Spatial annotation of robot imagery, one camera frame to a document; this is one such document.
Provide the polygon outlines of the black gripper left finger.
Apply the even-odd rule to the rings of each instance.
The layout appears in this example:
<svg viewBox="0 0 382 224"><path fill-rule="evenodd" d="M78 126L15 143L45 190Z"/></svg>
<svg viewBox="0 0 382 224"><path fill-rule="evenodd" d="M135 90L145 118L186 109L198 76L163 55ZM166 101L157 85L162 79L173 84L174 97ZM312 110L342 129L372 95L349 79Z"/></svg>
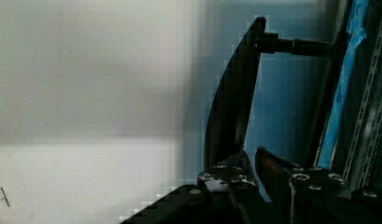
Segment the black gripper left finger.
<svg viewBox="0 0 382 224"><path fill-rule="evenodd" d="M244 150L209 166L198 175L200 195L222 194L231 203L259 202L261 194L248 154Z"/></svg>

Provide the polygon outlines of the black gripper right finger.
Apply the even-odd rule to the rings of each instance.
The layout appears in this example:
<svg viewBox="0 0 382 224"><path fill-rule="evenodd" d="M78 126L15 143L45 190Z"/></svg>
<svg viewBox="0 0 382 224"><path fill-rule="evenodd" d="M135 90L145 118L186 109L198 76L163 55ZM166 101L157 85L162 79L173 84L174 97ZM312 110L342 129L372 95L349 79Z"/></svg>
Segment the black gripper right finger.
<svg viewBox="0 0 382 224"><path fill-rule="evenodd" d="M338 196L342 176L283 160L264 147L255 154L258 177L288 224L350 224L349 202Z"/></svg>

